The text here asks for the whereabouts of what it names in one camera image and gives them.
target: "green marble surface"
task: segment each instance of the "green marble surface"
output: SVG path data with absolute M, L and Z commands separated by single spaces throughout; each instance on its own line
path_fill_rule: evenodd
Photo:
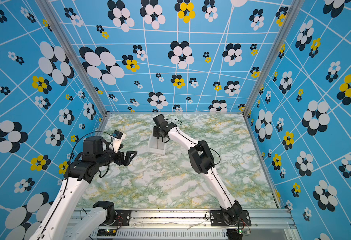
M 147 151 L 156 114 L 111 114 L 106 132 L 127 134 L 123 151 L 137 151 L 127 167 L 111 164 L 105 177 L 94 177 L 77 207 L 92 207 L 98 200 L 116 208 L 219 208 L 204 178 L 190 166 L 187 151 L 167 143 L 165 155 Z M 221 155 L 217 171 L 243 208 L 276 208 L 271 189 L 256 155 L 245 121 L 239 114 L 166 114 L 183 122 L 180 129 L 204 139 Z M 218 156 L 213 153 L 215 162 Z

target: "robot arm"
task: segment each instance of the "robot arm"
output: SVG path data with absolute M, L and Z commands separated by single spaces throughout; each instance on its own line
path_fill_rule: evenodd
M 168 123 L 163 114 L 156 116 L 153 120 L 156 125 L 153 129 L 153 136 L 176 141 L 188 151 L 193 170 L 203 175 L 218 198 L 225 221 L 229 225 L 235 224 L 242 212 L 242 207 L 230 194 L 218 175 L 214 157 L 206 141 L 198 141 L 188 136 L 173 122 Z
M 114 149 L 110 149 L 111 142 L 106 142 L 100 136 L 88 137 L 83 143 L 83 152 L 79 153 L 69 165 L 64 174 L 61 189 L 58 192 L 46 217 L 30 240 L 84 240 L 101 223 L 111 225 L 115 221 L 116 212 L 112 202 L 98 201 L 91 212 L 86 215 L 70 232 L 65 232 L 67 223 L 74 209 L 93 180 L 99 168 L 111 163 L 128 166 L 137 152 L 127 151 L 126 156 L 119 149 L 123 147 L 121 141 L 125 134 L 115 131 L 112 137 Z

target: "metal extrusion bar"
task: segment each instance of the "metal extrusion bar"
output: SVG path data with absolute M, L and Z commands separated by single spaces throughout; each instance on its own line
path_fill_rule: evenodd
M 249 113 L 251 107 L 255 103 L 255 100 L 258 97 L 258 92 L 259 89 L 261 89 L 262 84 L 265 82 L 265 80 L 268 78 L 268 73 L 270 72 L 275 59 L 278 56 L 279 49 L 283 45 L 284 40 L 288 36 L 289 31 L 291 30 L 291 27 L 294 24 L 295 19 L 298 16 L 298 13 L 303 5 L 303 2 L 305 0 L 293 0 L 293 2 L 290 5 L 289 8 L 289 13 L 283 22 L 283 25 L 281 29 L 279 30 L 273 45 L 271 46 L 271 50 L 269 51 L 269 54 L 265 60 L 265 64 L 262 67 L 261 74 L 258 77 L 258 80 L 254 84 L 253 90 L 251 91 L 248 101 L 246 103 L 246 108 L 243 113 L 244 116 L 247 116 Z
M 103 118 L 106 116 L 106 108 L 102 103 L 101 99 L 99 98 L 98 94 L 94 91 L 94 86 L 91 83 L 90 78 L 87 75 L 87 72 L 83 68 L 81 62 L 79 61 L 73 46 L 71 45 L 65 31 L 63 30 L 59 20 L 54 13 L 51 4 L 48 0 L 36 0 L 36 3 L 41 10 L 42 14 L 48 21 L 51 29 L 53 30 L 54 35 L 58 39 L 59 43 L 61 44 L 63 50 L 65 51 L 67 57 L 72 62 L 74 69 L 78 74 L 78 78 L 82 81 L 83 85 L 85 86 L 86 91 L 91 96 L 94 101 L 94 104 L 97 106 L 100 113 L 102 113 Z

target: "blue patterned wall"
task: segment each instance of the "blue patterned wall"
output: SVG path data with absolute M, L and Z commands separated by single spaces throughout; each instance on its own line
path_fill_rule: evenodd
M 29 239 L 102 117 L 53 31 L 33 0 L 0 3 L 0 239 Z
M 246 117 L 302 239 L 351 239 L 351 0 L 305 1 Z
M 239 112 L 292 1 L 50 2 L 108 111 Z

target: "black cable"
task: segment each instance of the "black cable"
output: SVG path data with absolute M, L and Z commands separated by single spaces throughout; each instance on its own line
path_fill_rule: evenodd
M 76 148 L 76 146 L 77 146 L 77 144 L 78 144 L 78 142 L 82 139 L 82 138 L 84 138 L 85 136 L 87 136 L 87 135 L 89 135 L 89 134 L 92 134 L 92 133 L 95 133 L 95 132 L 103 132 L 103 131 L 94 131 L 94 132 L 90 132 L 90 133 L 88 133 L 88 134 L 85 134 L 83 137 L 81 137 L 77 142 L 76 142 L 76 144 L 74 145 L 74 147 L 73 147 L 73 150 L 71 151 L 71 154 L 70 154 L 70 156 L 73 154 L 73 152 L 74 152 L 74 149 Z M 108 133 L 108 132 L 103 132 L 103 133 L 106 133 L 106 134 L 108 134 L 109 136 L 110 136 L 110 138 L 111 138 L 111 142 L 113 142 L 113 139 L 112 139 L 112 137 L 111 137 L 111 135 L 110 135 L 110 133 Z M 68 167 L 67 168 L 67 176 L 69 176 L 69 170 L 70 170 L 70 167 Z M 66 180 L 66 184 L 65 184 L 65 188 L 63 189 L 63 193 L 62 193 L 62 195 L 64 195 L 65 194 L 65 191 L 66 191 L 66 189 L 67 189 L 67 182 L 69 181 L 69 177 L 67 177 L 67 180 Z M 57 205 L 56 205 L 56 207 L 54 208 L 54 210 L 53 210 L 53 213 L 50 215 L 50 217 L 49 217 L 49 219 L 48 219 L 48 221 L 46 222 L 46 225 L 43 227 L 43 229 L 42 229 L 42 231 L 41 231 L 41 234 L 43 234 L 43 232 L 46 230 L 46 226 L 49 224 L 49 222 L 50 222 L 50 220 L 51 220 L 51 218 L 53 217 L 53 215 L 54 215 L 54 212 L 57 210 L 57 208 L 58 208 L 58 205 L 59 205 L 59 203 L 61 202 L 61 200 L 62 200 L 63 198 L 61 197 L 61 198 L 59 198 L 59 201 L 58 201 L 58 203 L 57 203 Z

